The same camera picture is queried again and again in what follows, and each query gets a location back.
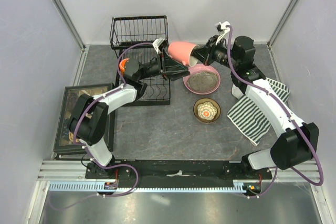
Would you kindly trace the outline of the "pink mug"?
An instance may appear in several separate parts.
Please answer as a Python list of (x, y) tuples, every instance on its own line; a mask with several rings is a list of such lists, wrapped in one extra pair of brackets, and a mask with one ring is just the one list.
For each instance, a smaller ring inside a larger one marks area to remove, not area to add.
[(178, 61), (184, 66), (193, 67), (197, 64), (198, 60), (193, 57), (193, 49), (199, 48), (199, 45), (190, 42), (176, 41), (172, 42), (168, 47), (168, 54), (172, 59)]

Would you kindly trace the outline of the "pink plate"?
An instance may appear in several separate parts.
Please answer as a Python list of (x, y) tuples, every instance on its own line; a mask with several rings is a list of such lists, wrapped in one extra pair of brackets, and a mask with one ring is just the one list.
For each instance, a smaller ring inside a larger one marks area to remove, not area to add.
[(189, 67), (190, 75), (183, 78), (185, 87), (191, 92), (199, 95), (211, 94), (220, 85), (220, 75), (212, 66), (205, 66), (201, 63)]

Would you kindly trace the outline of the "orange mug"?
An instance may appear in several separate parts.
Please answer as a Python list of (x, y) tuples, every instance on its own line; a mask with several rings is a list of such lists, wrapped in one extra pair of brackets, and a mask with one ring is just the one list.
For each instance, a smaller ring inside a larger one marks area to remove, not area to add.
[(120, 70), (121, 74), (124, 74), (124, 72), (125, 72), (125, 65), (126, 65), (126, 63), (127, 63), (129, 60), (130, 60), (129, 58), (125, 58), (125, 59), (122, 59), (122, 60), (119, 62), (119, 70)]

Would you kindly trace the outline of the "beige patterned cup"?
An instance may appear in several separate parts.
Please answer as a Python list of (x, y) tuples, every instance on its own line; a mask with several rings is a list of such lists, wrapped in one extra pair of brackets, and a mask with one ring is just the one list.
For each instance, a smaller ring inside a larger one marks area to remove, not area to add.
[(202, 123), (213, 123), (221, 115), (219, 104), (210, 98), (201, 98), (193, 106), (194, 116)]

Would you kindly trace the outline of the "white patterned bowl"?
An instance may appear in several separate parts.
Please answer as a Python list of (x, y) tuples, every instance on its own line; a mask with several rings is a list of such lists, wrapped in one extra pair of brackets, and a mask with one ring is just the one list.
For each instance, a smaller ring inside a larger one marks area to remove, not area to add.
[(218, 113), (218, 109), (211, 102), (204, 102), (197, 106), (197, 115), (199, 118), (211, 121)]

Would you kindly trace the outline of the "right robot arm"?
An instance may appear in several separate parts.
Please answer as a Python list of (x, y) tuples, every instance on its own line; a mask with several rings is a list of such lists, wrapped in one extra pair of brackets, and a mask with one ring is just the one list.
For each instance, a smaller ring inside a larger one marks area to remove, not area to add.
[(271, 148), (242, 157), (240, 172), (248, 179), (254, 178), (260, 169), (287, 170), (316, 159), (319, 137), (314, 123), (305, 123), (275, 94), (254, 64), (255, 51), (254, 41), (247, 36), (238, 36), (234, 42), (213, 36), (191, 52), (206, 66), (218, 62), (230, 68), (233, 84), (257, 106), (277, 134)]

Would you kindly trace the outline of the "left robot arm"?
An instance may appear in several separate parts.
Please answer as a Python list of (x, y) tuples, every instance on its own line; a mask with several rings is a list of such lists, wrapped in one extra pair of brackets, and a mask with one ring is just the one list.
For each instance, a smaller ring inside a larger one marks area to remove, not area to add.
[(113, 154), (109, 151), (104, 135), (110, 113), (141, 98), (147, 88), (143, 79), (162, 76), (177, 80), (189, 75), (187, 59), (174, 59), (162, 50), (149, 62), (141, 63), (134, 58), (120, 59), (118, 71), (122, 83), (96, 97), (81, 95), (68, 121), (73, 143), (80, 145), (97, 165), (97, 173), (111, 178), (115, 173)]

